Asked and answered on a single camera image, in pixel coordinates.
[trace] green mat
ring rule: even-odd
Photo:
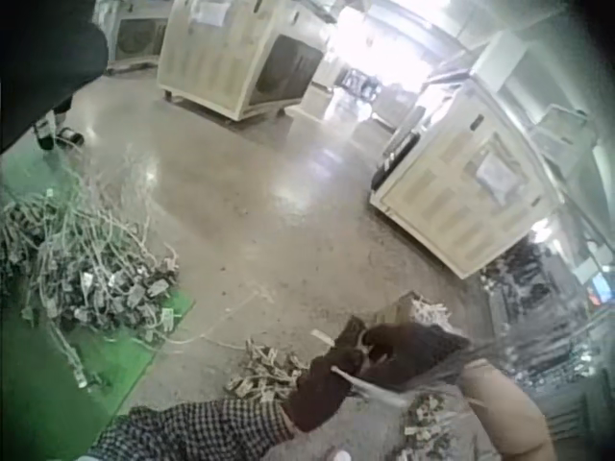
[[[58,168],[62,153],[45,157],[26,136],[2,156],[6,189],[19,196],[48,187],[72,186]],[[19,317],[19,302],[2,306],[2,454],[3,460],[70,460],[84,454],[134,388],[155,353],[120,333],[107,342],[76,329],[67,335],[86,369],[107,384],[78,389],[64,356],[44,328],[31,328]],[[191,301],[175,293],[168,301],[184,315]]]

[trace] concrete floor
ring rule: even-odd
[[[75,98],[69,125],[87,167],[134,217],[173,246],[194,299],[175,341],[200,334],[241,347],[254,336],[305,359],[350,314],[410,289],[445,303],[453,324],[490,334],[477,281],[461,281],[367,205],[390,136],[351,97],[311,88],[286,116],[225,125],[162,99],[155,73],[101,78]],[[194,339],[167,343],[126,406],[219,397],[242,352]]]

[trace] plaid shirt sleeve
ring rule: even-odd
[[[290,438],[277,403],[215,400],[164,411],[133,408],[105,429],[87,455],[102,461],[248,461]]]

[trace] black shoe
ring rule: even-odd
[[[64,127],[56,133],[56,140],[62,147],[76,145],[81,147],[86,142],[86,139],[81,133],[75,132],[73,129]]]
[[[51,135],[51,127],[47,117],[42,117],[38,120],[33,128],[37,136],[38,146],[43,151],[52,151],[54,149],[54,136]]]

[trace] black glove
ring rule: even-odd
[[[363,353],[356,349],[364,324],[353,317],[335,340],[335,347],[315,358],[297,381],[297,389],[282,404],[286,416],[303,432],[310,432],[332,417],[351,390],[351,384],[331,371],[332,366],[356,375]]]
[[[416,322],[369,328],[362,342],[372,348],[369,358],[374,365],[360,376],[361,379],[393,390],[404,390],[411,379],[470,344],[467,339],[439,326],[425,327]]]

